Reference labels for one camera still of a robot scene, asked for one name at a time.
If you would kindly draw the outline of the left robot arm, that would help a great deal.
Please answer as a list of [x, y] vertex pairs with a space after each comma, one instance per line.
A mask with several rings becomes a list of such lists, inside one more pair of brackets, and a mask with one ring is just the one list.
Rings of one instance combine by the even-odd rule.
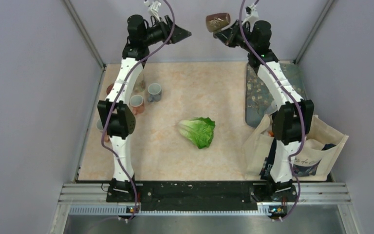
[[149, 47], [159, 42], [175, 44], [191, 36], [190, 31], [177, 26], [168, 15], [162, 19], [152, 16], [150, 20], [148, 23], [141, 15], [127, 19], [128, 36], [122, 51], [121, 70], [107, 97], [97, 104], [103, 134], [111, 143], [103, 147], [112, 153], [114, 160], [108, 192], [127, 202], [134, 200], [137, 194], [130, 153], [136, 118], [129, 103], [136, 81], [153, 54]]

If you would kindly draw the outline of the cream tall mug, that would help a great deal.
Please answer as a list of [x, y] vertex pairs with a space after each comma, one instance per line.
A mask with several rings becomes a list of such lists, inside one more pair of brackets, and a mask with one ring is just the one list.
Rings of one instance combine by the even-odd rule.
[[145, 88], [146, 88], [145, 75], [144, 75], [144, 72], [141, 72], [138, 75], [137, 80], [134, 84], [133, 92], [141, 93], [145, 90]]

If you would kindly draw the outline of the large pink mug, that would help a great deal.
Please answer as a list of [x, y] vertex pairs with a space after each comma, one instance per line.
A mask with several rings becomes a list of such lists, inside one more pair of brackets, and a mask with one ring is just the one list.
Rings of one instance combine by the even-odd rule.
[[[103, 125], [102, 125], [102, 121], [101, 121], [101, 119], [98, 119], [98, 120], [96, 121], [95, 126], [96, 126], [97, 130], [98, 130], [100, 133], [103, 133], [104, 127], [103, 127]], [[110, 142], [110, 138], [109, 138], [109, 136], [108, 136], [107, 134], [105, 134], [105, 136], [104, 136], [104, 142], [105, 142], [105, 143]]]

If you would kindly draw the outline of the brown patterned mug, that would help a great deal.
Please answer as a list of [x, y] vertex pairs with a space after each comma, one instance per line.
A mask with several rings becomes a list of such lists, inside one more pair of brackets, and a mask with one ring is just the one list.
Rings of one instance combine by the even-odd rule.
[[210, 33], [216, 33], [227, 27], [231, 22], [230, 14], [227, 12], [215, 13], [206, 16], [206, 28]]

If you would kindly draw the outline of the small pink mug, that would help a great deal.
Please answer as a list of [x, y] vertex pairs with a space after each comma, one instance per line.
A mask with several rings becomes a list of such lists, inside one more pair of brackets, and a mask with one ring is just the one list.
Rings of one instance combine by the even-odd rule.
[[112, 89], [113, 89], [113, 86], [114, 86], [114, 83], [110, 84], [110, 85], [107, 87], [107, 89], [106, 89], [106, 94], [107, 94], [107, 95], [110, 94], [110, 92], [111, 92]]

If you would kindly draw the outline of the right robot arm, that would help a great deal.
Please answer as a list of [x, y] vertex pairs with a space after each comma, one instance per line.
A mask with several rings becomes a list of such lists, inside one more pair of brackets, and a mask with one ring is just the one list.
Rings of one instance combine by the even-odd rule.
[[213, 35], [228, 47], [241, 47], [248, 52], [248, 64], [273, 97], [272, 131], [276, 151], [266, 195], [272, 201], [279, 201], [286, 193], [296, 191], [294, 160], [302, 151], [310, 131], [314, 104], [297, 93], [281, 70], [278, 58], [270, 49], [269, 22], [259, 20], [253, 26], [238, 20], [232, 25], [223, 22], [215, 27]]

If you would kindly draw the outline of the terracotta pink mug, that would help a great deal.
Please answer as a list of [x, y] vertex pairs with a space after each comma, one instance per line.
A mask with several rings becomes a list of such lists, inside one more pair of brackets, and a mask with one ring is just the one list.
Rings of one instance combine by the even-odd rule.
[[145, 111], [144, 98], [141, 95], [134, 95], [130, 98], [130, 106], [134, 115], [142, 114]]

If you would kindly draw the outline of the blue grey mug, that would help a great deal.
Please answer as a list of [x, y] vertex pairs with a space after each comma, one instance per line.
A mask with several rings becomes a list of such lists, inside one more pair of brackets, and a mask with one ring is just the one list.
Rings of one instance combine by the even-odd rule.
[[162, 99], [162, 87], [158, 83], [152, 83], [147, 88], [148, 102], [159, 102]]

